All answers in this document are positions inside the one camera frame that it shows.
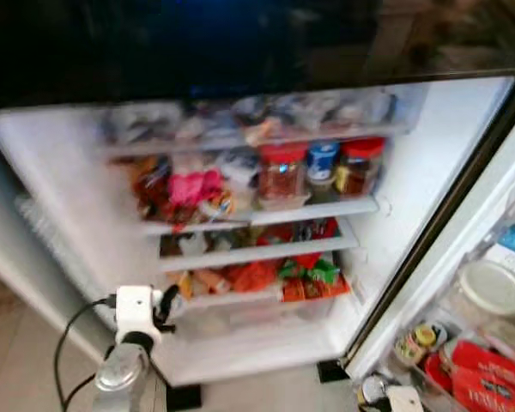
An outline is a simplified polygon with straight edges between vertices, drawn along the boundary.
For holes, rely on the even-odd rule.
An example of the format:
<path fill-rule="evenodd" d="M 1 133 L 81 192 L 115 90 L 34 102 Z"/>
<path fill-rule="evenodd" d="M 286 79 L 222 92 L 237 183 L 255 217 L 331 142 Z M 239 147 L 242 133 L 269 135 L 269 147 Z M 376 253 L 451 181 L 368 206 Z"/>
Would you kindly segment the white open fridge body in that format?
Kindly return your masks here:
<path fill-rule="evenodd" d="M 100 111 L 136 100 L 98 105 L 16 107 L 0 110 L 0 150 L 21 178 L 26 195 L 19 207 L 86 299 L 115 294 L 123 286 L 165 290 L 178 285 L 172 316 L 187 301 L 202 297 L 272 294 L 281 282 L 257 292 L 234 292 L 223 277 L 233 264 L 164 272 L 160 258 L 277 245 L 354 235 L 360 246 L 332 251 L 352 290 L 359 317 L 351 323 L 312 324 L 277 332 L 229 335 L 182 342 L 162 333 L 151 360 L 168 384 L 210 384 L 250 374 L 335 360 L 362 342 L 374 315 L 383 313 L 385 294 L 410 253 L 425 244 L 427 225 L 472 158 L 482 151 L 488 127 L 502 102 L 515 91 L 509 77 L 408 83 L 425 87 L 414 129 L 386 137 L 383 164 L 372 195 L 379 211 L 319 217 L 300 222 L 250 225 L 234 230 L 144 235 L 145 222 L 175 225 L 222 222 L 265 211 L 258 204 L 258 148 L 192 150 L 171 154 L 110 157 L 100 150 Z M 172 173 L 222 173 L 221 196 L 196 205 L 170 201 Z M 337 203 L 333 188 L 323 196 L 306 188 L 302 205 Z"/>

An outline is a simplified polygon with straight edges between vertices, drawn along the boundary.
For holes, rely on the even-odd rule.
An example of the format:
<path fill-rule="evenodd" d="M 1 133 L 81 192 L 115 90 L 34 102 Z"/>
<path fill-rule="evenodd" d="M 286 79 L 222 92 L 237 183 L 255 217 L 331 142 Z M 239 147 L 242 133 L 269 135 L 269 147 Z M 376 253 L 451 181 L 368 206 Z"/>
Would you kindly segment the white fridge shelf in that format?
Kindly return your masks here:
<path fill-rule="evenodd" d="M 201 270 L 202 268 L 221 267 L 226 264 L 262 262 L 274 258 L 290 258 L 310 254 L 310 252 L 352 250 L 360 246 L 359 240 L 350 234 L 330 237 L 329 239 L 308 240 L 277 245 L 241 248 L 241 250 L 215 251 L 199 256 L 161 257 L 159 268 L 164 272 L 176 270 Z"/>
<path fill-rule="evenodd" d="M 183 225 L 180 228 L 175 225 L 145 222 L 142 225 L 144 235 L 161 236 L 168 234 L 183 234 L 191 232 L 206 232 L 217 230 L 234 230 L 238 227 L 250 225 L 270 225 L 284 222 L 300 222 L 319 219 L 319 217 L 337 217 L 344 215 L 366 215 L 379 211 L 378 201 L 374 197 L 357 197 L 357 199 L 341 200 L 337 203 L 317 203 L 305 205 L 299 209 L 282 209 L 282 211 L 258 211 L 247 217 L 227 220 L 222 222 L 200 223 Z"/>

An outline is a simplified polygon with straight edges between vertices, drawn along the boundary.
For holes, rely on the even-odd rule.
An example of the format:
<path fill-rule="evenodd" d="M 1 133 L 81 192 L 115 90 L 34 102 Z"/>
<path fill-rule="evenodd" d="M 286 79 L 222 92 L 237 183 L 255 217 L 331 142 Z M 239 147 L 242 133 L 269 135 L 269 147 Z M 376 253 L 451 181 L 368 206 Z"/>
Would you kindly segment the black fridge foot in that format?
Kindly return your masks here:
<path fill-rule="evenodd" d="M 203 386 L 183 385 L 172 387 L 165 385 L 165 409 L 167 412 L 190 412 L 203 406 Z"/>
<path fill-rule="evenodd" d="M 323 360 L 317 362 L 316 368 L 320 384 L 350 379 L 350 376 L 345 372 L 339 360 Z"/>

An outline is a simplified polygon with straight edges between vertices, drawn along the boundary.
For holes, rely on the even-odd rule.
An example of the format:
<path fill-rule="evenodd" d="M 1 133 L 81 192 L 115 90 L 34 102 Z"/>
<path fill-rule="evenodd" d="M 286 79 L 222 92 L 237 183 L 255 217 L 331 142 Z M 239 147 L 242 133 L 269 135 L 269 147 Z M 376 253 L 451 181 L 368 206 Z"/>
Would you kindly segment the white-lid round container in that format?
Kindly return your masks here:
<path fill-rule="evenodd" d="M 473 323 L 515 317 L 515 277 L 500 264 L 476 260 L 457 273 L 451 303 Z"/>

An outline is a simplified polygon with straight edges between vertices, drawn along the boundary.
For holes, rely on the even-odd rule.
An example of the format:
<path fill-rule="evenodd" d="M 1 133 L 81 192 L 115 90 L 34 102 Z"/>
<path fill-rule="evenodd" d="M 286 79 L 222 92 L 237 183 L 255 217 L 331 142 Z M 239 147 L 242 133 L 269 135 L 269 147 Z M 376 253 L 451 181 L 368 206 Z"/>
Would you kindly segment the yellow-lid small jar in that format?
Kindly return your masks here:
<path fill-rule="evenodd" d="M 392 357 L 400 367 L 415 367 L 447 341 L 447 328 L 439 321 L 421 322 L 399 335 L 392 344 Z"/>

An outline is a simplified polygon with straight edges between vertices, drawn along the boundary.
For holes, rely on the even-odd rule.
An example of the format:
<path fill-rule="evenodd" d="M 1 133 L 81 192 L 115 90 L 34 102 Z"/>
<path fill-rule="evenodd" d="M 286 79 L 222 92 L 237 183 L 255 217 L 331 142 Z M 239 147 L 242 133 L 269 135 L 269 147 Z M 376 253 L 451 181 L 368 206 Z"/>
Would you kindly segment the pink food packet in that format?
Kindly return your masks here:
<path fill-rule="evenodd" d="M 187 175 L 172 173 L 167 188 L 172 204 L 194 207 L 198 203 L 210 201 L 222 195 L 222 173 L 215 168 L 187 173 Z"/>

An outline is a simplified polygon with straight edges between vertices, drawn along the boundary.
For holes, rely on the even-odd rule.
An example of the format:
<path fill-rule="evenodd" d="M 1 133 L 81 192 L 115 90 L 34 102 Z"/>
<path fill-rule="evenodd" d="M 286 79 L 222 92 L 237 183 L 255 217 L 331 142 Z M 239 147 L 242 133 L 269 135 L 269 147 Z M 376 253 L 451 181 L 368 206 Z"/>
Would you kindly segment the clear plastic shelf tray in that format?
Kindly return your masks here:
<path fill-rule="evenodd" d="M 124 103 L 100 111 L 98 146 L 120 157 L 399 135 L 414 129 L 426 94 L 403 85 Z"/>

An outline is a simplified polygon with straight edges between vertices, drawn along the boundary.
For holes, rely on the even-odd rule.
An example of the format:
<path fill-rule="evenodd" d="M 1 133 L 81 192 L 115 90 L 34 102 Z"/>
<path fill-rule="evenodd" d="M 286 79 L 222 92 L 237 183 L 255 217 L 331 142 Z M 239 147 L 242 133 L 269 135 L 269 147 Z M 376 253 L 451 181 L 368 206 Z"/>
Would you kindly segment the orange food packet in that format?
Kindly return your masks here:
<path fill-rule="evenodd" d="M 223 270 L 223 277 L 234 292 L 257 292 L 276 282 L 277 268 L 275 260 L 255 260 L 227 267 Z"/>

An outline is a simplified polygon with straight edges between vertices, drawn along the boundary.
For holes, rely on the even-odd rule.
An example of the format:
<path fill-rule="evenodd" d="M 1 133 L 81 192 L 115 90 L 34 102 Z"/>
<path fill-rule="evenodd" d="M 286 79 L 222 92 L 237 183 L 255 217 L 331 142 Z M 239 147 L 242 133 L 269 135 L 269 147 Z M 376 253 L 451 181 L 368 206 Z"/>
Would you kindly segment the red-lid glass jar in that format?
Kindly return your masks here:
<path fill-rule="evenodd" d="M 340 146 L 333 188 L 339 197 L 372 195 L 383 164 L 386 137 L 370 136 Z"/>
<path fill-rule="evenodd" d="M 265 211 L 299 209 L 310 196 L 305 184 L 307 145 L 304 142 L 263 145 L 260 173 L 257 178 L 257 199 Z"/>

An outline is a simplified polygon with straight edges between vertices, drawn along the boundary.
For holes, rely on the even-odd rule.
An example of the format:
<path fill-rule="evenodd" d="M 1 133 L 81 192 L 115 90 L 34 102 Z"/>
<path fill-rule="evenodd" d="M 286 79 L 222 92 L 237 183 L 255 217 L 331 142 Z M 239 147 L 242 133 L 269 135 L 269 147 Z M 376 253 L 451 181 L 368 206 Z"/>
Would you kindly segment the white fridge door with bins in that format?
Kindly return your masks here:
<path fill-rule="evenodd" d="M 446 207 L 451 214 L 412 264 L 378 326 L 348 363 L 348 373 L 356 391 L 365 377 L 383 376 L 386 390 L 395 385 L 417 388 L 426 412 L 467 412 L 452 395 L 450 356 L 455 344 L 471 341 L 515 361 L 515 317 L 473 323 L 451 303 L 458 271 L 466 264 L 485 262 L 482 255 L 490 244 L 515 224 L 515 125 L 477 180 L 467 185 L 463 195 L 447 200 Z M 396 338 L 431 319 L 447 328 L 447 341 L 415 367 L 396 365 L 392 357 Z"/>

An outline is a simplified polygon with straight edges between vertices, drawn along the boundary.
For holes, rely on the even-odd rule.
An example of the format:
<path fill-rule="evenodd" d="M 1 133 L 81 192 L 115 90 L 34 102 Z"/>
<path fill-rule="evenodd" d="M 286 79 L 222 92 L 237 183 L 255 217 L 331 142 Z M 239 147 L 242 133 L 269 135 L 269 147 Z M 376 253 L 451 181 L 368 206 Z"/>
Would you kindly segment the grey fridge door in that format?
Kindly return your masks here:
<path fill-rule="evenodd" d="M 70 282 L 62 264 L 33 223 L 22 213 L 19 199 L 26 189 L 0 150 L 0 280 L 29 309 L 51 326 L 52 333 L 40 346 L 38 364 L 50 366 L 72 354 L 90 366 L 100 364 L 112 331 L 93 315 L 82 314 L 68 334 L 63 334 L 88 299 Z"/>

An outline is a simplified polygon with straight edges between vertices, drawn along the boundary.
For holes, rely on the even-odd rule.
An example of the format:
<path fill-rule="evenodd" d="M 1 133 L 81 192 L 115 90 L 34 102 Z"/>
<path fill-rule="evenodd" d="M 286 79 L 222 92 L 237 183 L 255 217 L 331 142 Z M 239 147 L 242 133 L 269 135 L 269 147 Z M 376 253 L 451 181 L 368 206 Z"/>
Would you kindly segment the clear crisper drawer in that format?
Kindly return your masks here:
<path fill-rule="evenodd" d="M 202 297 L 185 302 L 172 316 L 172 337 L 187 344 L 229 335 L 277 332 L 312 324 L 351 323 L 359 307 L 348 298 L 282 302 L 277 295 Z"/>

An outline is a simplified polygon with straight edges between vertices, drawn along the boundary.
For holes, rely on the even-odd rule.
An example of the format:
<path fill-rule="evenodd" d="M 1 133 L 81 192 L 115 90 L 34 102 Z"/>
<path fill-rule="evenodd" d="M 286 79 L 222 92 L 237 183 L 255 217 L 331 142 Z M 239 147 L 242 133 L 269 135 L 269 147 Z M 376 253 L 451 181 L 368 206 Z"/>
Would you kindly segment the red green food packet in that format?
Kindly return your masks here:
<path fill-rule="evenodd" d="M 339 258 L 332 251 L 286 257 L 277 270 L 281 282 L 281 302 L 322 300 L 352 290 Z"/>

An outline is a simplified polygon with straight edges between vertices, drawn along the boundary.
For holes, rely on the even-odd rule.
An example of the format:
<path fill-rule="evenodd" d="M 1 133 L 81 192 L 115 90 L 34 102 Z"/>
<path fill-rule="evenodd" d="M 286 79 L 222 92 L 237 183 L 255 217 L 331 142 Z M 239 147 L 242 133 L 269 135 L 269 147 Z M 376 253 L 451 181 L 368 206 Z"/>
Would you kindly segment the blue-lid jar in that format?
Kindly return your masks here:
<path fill-rule="evenodd" d="M 331 191 L 339 144 L 333 141 L 313 142 L 307 150 L 307 182 L 312 194 L 323 196 Z"/>

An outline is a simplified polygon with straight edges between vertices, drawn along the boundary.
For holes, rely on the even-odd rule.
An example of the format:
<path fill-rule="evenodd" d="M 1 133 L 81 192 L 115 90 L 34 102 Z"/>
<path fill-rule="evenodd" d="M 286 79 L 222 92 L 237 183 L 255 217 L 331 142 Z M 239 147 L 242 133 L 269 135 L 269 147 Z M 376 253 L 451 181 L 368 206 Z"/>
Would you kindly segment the black glossy freezer door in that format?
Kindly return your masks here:
<path fill-rule="evenodd" d="M 0 0 L 0 109 L 515 76 L 515 0 Z"/>

